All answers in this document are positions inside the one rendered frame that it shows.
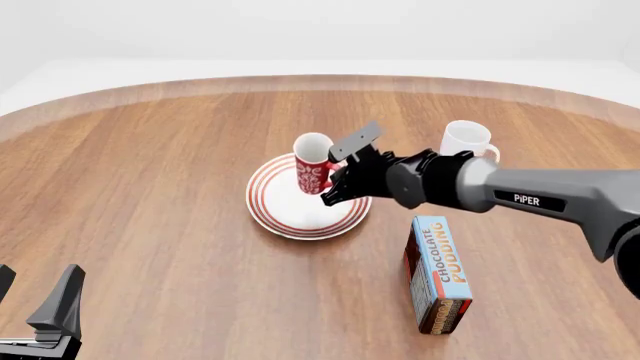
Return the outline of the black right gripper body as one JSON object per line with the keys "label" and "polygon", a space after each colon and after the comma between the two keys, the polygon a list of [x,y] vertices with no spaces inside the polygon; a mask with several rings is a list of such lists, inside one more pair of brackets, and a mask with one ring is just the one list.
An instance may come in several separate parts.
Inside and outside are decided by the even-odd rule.
{"label": "black right gripper body", "polygon": [[392,197],[386,183],[386,173],[396,162],[394,152],[380,152],[375,145],[369,144],[349,156],[347,161],[346,181],[349,199]]}

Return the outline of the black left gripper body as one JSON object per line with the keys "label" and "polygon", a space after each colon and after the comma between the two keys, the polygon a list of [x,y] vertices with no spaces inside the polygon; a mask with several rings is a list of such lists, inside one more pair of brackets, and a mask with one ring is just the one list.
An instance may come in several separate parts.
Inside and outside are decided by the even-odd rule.
{"label": "black left gripper body", "polygon": [[61,334],[45,341],[0,338],[0,360],[75,360],[81,346],[80,340]]}

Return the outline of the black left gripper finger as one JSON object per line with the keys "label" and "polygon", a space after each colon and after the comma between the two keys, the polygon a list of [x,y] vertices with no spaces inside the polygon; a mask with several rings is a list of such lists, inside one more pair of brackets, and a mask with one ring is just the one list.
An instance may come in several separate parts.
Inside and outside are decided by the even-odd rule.
{"label": "black left gripper finger", "polygon": [[5,264],[0,264],[0,303],[7,295],[15,278],[16,272],[13,269]]}
{"label": "black left gripper finger", "polygon": [[77,264],[65,269],[47,299],[26,320],[36,340],[81,339],[80,302],[85,271]]}

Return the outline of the red patterned mug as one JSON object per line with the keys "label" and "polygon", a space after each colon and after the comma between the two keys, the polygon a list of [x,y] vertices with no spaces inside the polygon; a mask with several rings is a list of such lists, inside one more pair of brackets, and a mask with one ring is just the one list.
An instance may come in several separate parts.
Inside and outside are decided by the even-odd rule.
{"label": "red patterned mug", "polygon": [[328,158],[333,145],[329,137],[316,132],[302,134],[293,143],[297,183],[305,194],[321,194],[332,186],[329,173],[340,169]]}

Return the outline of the flat plate on black stalk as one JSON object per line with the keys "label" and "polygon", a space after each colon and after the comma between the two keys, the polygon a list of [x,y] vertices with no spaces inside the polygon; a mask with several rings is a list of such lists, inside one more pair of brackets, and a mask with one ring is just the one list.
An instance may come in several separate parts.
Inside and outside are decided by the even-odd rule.
{"label": "flat plate on black stalk", "polygon": [[328,150],[328,159],[333,164],[341,161],[367,161],[378,153],[374,144],[382,134],[378,122],[371,121],[360,130],[334,143]]}

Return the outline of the white plate with red rings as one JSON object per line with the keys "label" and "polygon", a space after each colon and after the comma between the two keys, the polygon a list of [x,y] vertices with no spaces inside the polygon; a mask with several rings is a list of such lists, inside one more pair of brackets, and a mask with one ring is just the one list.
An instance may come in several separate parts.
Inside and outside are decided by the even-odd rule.
{"label": "white plate with red rings", "polygon": [[321,197],[303,193],[297,184],[292,153],[267,161],[253,173],[245,192],[251,216],[271,233],[298,240],[340,236],[363,221],[370,197],[325,206]]}

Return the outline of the white mug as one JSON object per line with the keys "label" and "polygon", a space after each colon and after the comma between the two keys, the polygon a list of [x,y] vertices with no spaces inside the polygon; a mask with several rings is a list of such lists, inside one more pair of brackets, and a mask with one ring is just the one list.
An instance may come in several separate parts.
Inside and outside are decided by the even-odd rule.
{"label": "white mug", "polygon": [[491,137],[491,132],[484,125],[469,120],[455,120],[444,130],[439,153],[455,155],[469,150],[476,156],[483,156],[486,152],[492,152],[495,162],[499,163],[500,150],[491,143]]}

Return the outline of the chocolate pudding box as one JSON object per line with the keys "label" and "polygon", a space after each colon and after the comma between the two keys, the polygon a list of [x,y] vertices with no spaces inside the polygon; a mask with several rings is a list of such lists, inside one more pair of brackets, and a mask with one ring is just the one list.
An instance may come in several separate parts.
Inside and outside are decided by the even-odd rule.
{"label": "chocolate pudding box", "polygon": [[446,218],[413,218],[404,263],[419,332],[454,332],[473,296]]}

